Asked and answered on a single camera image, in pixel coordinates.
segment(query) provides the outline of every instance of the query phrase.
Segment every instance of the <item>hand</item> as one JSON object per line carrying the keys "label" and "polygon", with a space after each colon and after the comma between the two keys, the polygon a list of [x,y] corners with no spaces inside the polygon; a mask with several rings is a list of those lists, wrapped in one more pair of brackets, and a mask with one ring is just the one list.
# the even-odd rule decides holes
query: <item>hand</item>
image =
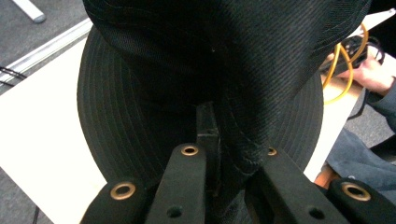
{"label": "hand", "polygon": [[[385,96],[393,85],[395,77],[392,76],[392,73],[395,72],[396,68],[392,71],[384,69],[373,55],[368,54],[361,66],[353,70],[353,79],[369,91]],[[338,75],[338,77],[349,77],[349,71]]]}

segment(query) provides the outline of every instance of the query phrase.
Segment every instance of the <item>black cable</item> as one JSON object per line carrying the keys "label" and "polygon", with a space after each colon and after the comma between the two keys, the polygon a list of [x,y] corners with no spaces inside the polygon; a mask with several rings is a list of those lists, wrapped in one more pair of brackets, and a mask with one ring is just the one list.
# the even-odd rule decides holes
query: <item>black cable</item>
{"label": "black cable", "polygon": [[381,53],[381,59],[377,60],[380,64],[382,64],[385,60],[385,51],[381,48],[381,46],[372,43],[372,42],[367,42],[368,46],[374,47],[377,49],[376,55],[375,55],[375,59],[376,57],[378,57],[378,54]]}
{"label": "black cable", "polygon": [[35,217],[33,218],[33,224],[37,224],[38,221],[38,214],[40,213],[40,208],[36,205],[35,206]]}
{"label": "black cable", "polygon": [[369,98],[369,93],[370,92],[367,89],[364,90],[364,98],[363,98],[363,102],[361,103],[361,108],[359,109],[358,113],[356,113],[353,116],[350,116],[349,118],[347,118],[347,120],[355,119],[363,114],[364,107],[366,106],[367,99]]}
{"label": "black cable", "polygon": [[4,73],[7,73],[7,74],[9,74],[9,75],[11,75],[11,76],[13,76],[13,77],[22,79],[22,80],[24,80],[24,79],[27,78],[26,75],[24,75],[24,74],[22,74],[22,73],[19,73],[19,72],[16,72],[16,71],[14,71],[14,70],[12,70],[12,69],[3,67],[3,66],[0,66],[0,71],[1,71],[1,72],[4,72]]}
{"label": "black cable", "polygon": [[375,36],[369,36],[369,42],[375,43],[377,46],[381,47],[381,42]]}
{"label": "black cable", "polygon": [[[365,52],[363,52],[362,54],[361,54],[361,56],[365,56],[365,55],[367,55],[367,52],[365,51]],[[325,63],[325,64],[323,64],[319,69],[320,69],[320,72],[321,73],[323,73],[323,74],[326,74],[326,72],[329,70],[329,68],[330,68],[330,65],[331,65],[331,63],[332,62],[327,62],[327,63]],[[341,66],[347,66],[347,63],[345,62],[345,61],[341,61],[341,62],[339,62],[339,63],[337,63],[337,67],[341,67]]]}
{"label": "black cable", "polygon": [[10,88],[12,88],[12,87],[15,86],[15,85],[10,84],[10,83],[7,83],[7,82],[5,82],[5,81],[0,81],[0,84],[3,84],[3,85],[5,85],[5,86],[9,86]]}

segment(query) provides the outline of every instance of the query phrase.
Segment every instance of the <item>black hat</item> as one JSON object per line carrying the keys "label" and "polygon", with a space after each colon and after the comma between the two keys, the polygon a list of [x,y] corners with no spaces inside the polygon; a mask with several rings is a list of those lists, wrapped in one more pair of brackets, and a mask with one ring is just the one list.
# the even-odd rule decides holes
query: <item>black hat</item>
{"label": "black hat", "polygon": [[303,170],[318,141],[316,72],[361,23],[370,1],[84,0],[94,26],[78,80],[78,113],[107,181],[157,185],[172,149],[195,141],[195,109],[213,101],[220,196],[232,217],[268,147]]}

